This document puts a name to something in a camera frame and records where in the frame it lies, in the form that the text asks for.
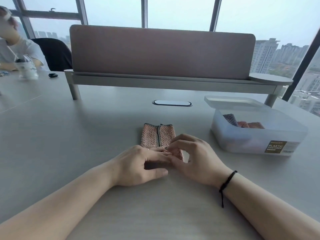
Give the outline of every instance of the glass window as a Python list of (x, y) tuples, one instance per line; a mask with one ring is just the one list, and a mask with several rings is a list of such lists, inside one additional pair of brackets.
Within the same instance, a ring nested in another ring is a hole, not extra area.
[(27, 10), (78, 13), (76, 0), (23, 0)]
[(292, 78), (318, 31), (319, 6), (320, 0), (222, 0), (216, 31), (254, 34), (250, 72)]
[(13, 17), (17, 23), (18, 23), (18, 27), (17, 27), (17, 31), (19, 33), (19, 35), (21, 35), (21, 37), (23, 37), (24, 39), (27, 38), (27, 35), (26, 35), (26, 31), (24, 30), (23, 26), (22, 26), (22, 23), (21, 23), (21, 20), (19, 17)]
[(141, 0), (84, 0), (88, 24), (141, 28)]
[(209, 31), (214, 0), (148, 0), (148, 28)]
[(289, 102), (320, 117), (320, 49), (314, 55)]
[(79, 20), (45, 18), (30, 18), (30, 22), (36, 38), (59, 39), (63, 41), (69, 49), (71, 49), (70, 26), (73, 24), (81, 24)]
[(7, 9), (15, 10), (16, 7), (14, 6), (14, 2), (12, 0), (1, 0), (0, 6), (4, 6)]

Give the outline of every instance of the left hand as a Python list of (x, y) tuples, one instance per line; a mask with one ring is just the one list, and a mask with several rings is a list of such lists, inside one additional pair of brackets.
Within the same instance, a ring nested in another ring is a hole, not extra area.
[(164, 149), (135, 145), (109, 161), (113, 165), (114, 185), (133, 186), (166, 176), (165, 168), (144, 169), (146, 161), (170, 162), (167, 156), (171, 153), (163, 152)]

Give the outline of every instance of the desk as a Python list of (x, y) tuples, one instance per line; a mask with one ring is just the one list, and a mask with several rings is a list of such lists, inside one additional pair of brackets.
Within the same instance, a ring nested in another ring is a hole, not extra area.
[[(290, 158), (223, 151), (210, 131), (205, 95), (265, 95), (80, 85), (70, 99), (63, 72), (18, 82), (0, 78), (0, 222), (58, 190), (88, 169), (139, 144), (144, 123), (173, 124), (177, 134), (207, 141), (230, 168), (320, 221), (320, 119), (278, 99), (274, 105), (309, 127)], [(190, 101), (192, 107), (153, 100)], [(77, 239), (261, 239), (217, 190), (176, 172), (135, 187), (114, 187), (68, 237)]]

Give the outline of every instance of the white shirt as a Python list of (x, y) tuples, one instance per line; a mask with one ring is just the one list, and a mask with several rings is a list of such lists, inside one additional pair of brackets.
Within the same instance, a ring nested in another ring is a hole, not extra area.
[(12, 52), (14, 52), (15, 54), (28, 55), (31, 58), (41, 61), (43, 65), (39, 66), (38, 70), (50, 71), (40, 46), (32, 40), (25, 40), (21, 38), (18, 43), (9, 47), (6, 40), (0, 39), (0, 63), (13, 63), (15, 55)]

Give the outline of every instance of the gray divider panel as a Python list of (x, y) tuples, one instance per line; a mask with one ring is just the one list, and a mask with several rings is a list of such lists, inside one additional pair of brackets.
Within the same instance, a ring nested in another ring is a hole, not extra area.
[(253, 34), (72, 25), (76, 72), (248, 79)]

